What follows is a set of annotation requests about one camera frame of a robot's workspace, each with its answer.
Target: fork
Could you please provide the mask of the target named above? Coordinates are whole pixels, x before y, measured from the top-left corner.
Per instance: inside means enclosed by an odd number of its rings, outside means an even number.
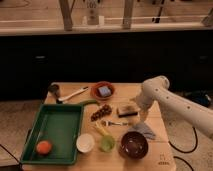
[[[120,126],[126,126],[130,125],[128,122],[112,122],[112,121],[106,121],[106,120],[101,120],[101,124],[104,126],[111,126],[111,125],[120,125]]]

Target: blue sponge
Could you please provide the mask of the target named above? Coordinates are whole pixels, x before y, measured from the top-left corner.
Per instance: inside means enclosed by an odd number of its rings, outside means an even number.
[[[99,91],[101,97],[108,97],[112,94],[111,90],[107,86],[99,87],[98,91]]]

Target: wooden table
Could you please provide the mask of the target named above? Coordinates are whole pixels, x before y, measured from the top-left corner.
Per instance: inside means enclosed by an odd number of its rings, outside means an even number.
[[[68,95],[79,88],[89,86],[92,83],[56,83],[60,85],[61,95]],[[119,121],[119,122],[138,122],[139,116],[132,116],[127,118],[118,118],[116,108],[121,105],[135,103],[131,100],[141,90],[139,83],[114,83],[116,88],[115,94],[106,102],[113,107],[113,112],[110,116],[104,119]],[[68,103],[75,104],[84,100],[91,99],[90,89],[86,92],[77,95],[70,99]],[[47,95],[45,103],[52,104],[55,100],[50,94]],[[90,133],[94,136],[96,145],[94,149],[88,154],[78,154],[77,162],[73,166],[47,166],[47,165],[23,165],[23,170],[70,170],[70,171],[174,171],[176,165],[173,159],[165,126],[161,117],[161,112],[157,102],[150,108],[148,115],[142,114],[142,119],[156,134],[155,140],[148,140],[149,151],[147,155],[140,160],[132,160],[123,158],[119,152],[119,144],[122,135],[127,131],[128,126],[110,126],[107,130],[111,132],[116,139],[116,147],[109,153],[104,153],[99,150],[99,142],[101,135],[94,129],[93,122],[90,121],[92,113],[97,111],[99,107],[95,104],[88,105],[84,108],[84,117],[82,122],[81,133]]]

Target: orange ball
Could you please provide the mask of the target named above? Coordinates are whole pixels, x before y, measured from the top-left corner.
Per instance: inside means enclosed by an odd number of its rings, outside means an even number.
[[[36,152],[41,155],[48,154],[51,151],[51,149],[52,144],[47,140],[40,141],[36,146]]]

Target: black cable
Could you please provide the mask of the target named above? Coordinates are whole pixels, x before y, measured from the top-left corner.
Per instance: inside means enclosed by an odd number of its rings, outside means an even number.
[[[194,127],[192,127],[192,128],[193,128],[194,135],[195,135],[195,146],[194,146],[193,149],[191,149],[191,150],[189,150],[189,151],[183,151],[183,150],[181,150],[181,149],[178,149],[175,145],[173,145],[173,144],[171,143],[171,141],[169,141],[169,144],[170,144],[175,150],[177,150],[177,151],[179,151],[179,152],[181,152],[181,153],[192,153],[193,151],[195,151],[196,148],[197,148],[197,145],[198,145],[198,138],[197,138],[196,129],[195,129]]]
[[[29,0],[22,0],[23,2],[25,2],[23,5],[17,5],[17,6],[0,6],[0,8],[23,8],[23,7],[27,7],[30,5],[30,1]]]
[[[178,156],[174,156],[174,159],[179,159],[179,160],[183,161],[187,166],[189,166],[189,168],[190,168],[192,171],[194,171],[193,167],[192,167],[186,160],[184,160],[184,159],[182,159],[182,158],[180,158],[180,157],[178,157]]]
[[[18,162],[19,165],[21,164],[20,161],[8,149],[6,149],[2,144],[0,144],[0,147],[3,148],[9,155],[11,155]]]

